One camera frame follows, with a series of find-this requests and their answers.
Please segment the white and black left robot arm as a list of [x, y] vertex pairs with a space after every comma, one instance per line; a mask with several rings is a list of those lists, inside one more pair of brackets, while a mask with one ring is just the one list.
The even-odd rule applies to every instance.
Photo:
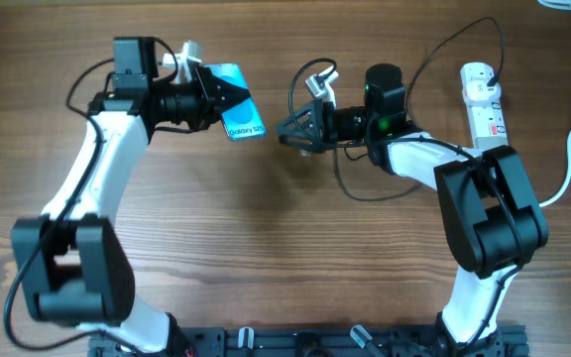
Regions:
[[16, 296], [30, 317], [98, 338], [134, 356], [189, 356], [175, 318], [136, 293], [134, 271], [114, 229], [129, 177], [156, 132], [193, 134], [254, 115], [241, 68], [205, 64], [189, 50], [159, 74], [156, 37], [120, 37], [105, 61], [103, 88], [82, 111], [86, 136], [57, 194], [33, 218], [17, 220], [10, 238], [18, 272], [3, 309], [13, 334]]

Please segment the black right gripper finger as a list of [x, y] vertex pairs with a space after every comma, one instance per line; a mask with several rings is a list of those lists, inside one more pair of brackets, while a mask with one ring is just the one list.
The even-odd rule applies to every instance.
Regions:
[[283, 145], [305, 151], [308, 153], [325, 153], [332, 149], [332, 146], [319, 141], [310, 141], [292, 136], [279, 136], [279, 142]]
[[277, 125], [277, 134], [282, 144], [307, 141], [319, 142], [322, 138], [323, 102], [309, 101]]

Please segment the blue screen Galaxy smartphone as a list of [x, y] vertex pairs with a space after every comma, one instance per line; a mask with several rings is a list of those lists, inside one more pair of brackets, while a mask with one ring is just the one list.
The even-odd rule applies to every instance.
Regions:
[[[236, 63], [208, 64], [206, 67], [211, 68], [216, 76], [249, 89], [242, 70]], [[244, 102], [220, 116], [226, 134], [231, 141], [259, 138], [267, 132], [251, 93]]]

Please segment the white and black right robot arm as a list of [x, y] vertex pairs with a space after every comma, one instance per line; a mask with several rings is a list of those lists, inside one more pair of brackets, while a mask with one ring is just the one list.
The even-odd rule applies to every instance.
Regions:
[[458, 264], [429, 352], [465, 356], [496, 344], [496, 317], [514, 277], [548, 239], [548, 226], [518, 153], [455, 146], [410, 119], [402, 72], [378, 63], [365, 74], [364, 103], [340, 109], [328, 68], [308, 82], [311, 101], [277, 126], [282, 144], [313, 154], [364, 148], [391, 176], [438, 194], [448, 247]]

